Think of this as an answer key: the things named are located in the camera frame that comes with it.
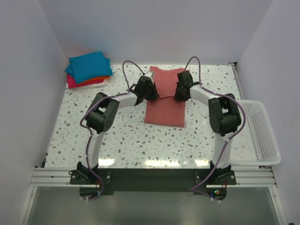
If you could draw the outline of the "dusty red t shirt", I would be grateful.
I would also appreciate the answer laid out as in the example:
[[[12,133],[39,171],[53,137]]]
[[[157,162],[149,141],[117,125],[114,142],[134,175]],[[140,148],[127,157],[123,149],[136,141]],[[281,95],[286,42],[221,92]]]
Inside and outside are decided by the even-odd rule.
[[[178,82],[177,74],[182,72],[183,68],[162,70],[151,66],[150,71],[154,73],[154,83],[159,98],[147,102],[144,122],[154,125],[184,127],[186,103],[174,100]]]

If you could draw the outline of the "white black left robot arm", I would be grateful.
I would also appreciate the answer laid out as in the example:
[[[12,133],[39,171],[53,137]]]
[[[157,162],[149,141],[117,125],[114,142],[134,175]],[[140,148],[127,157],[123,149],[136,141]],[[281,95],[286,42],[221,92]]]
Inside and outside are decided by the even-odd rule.
[[[125,107],[136,106],[143,100],[159,98],[153,78],[141,76],[137,84],[129,88],[126,93],[108,96],[99,92],[92,101],[86,114],[80,121],[80,126],[88,129],[90,136],[85,149],[85,159],[77,164],[81,179],[92,184],[97,179],[98,156],[102,140],[106,132],[112,127],[117,111]]]

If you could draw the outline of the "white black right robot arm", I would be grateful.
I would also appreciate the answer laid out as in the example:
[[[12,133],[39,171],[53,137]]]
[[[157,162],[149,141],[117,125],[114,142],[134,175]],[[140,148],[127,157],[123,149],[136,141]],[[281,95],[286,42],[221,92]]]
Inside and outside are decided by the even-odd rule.
[[[210,161],[209,179],[214,184],[220,184],[225,179],[223,169],[230,168],[233,138],[245,126],[245,112],[233,94],[219,94],[201,86],[199,82],[193,81],[188,71],[178,73],[177,77],[174,95],[176,101],[192,99],[208,106],[210,127],[215,133],[214,155]]]

